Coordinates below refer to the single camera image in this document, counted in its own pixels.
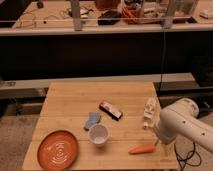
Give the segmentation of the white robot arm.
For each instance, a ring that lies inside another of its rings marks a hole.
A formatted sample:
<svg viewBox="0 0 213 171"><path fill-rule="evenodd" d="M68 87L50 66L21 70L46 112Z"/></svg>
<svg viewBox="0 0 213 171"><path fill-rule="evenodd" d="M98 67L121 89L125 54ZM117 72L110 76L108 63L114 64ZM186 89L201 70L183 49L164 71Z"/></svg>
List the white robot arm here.
<svg viewBox="0 0 213 171"><path fill-rule="evenodd" d="M198 105L192 99L181 98L160 111L153 131L164 144L180 134L213 153L213 127L199 121L198 114Z"/></svg>

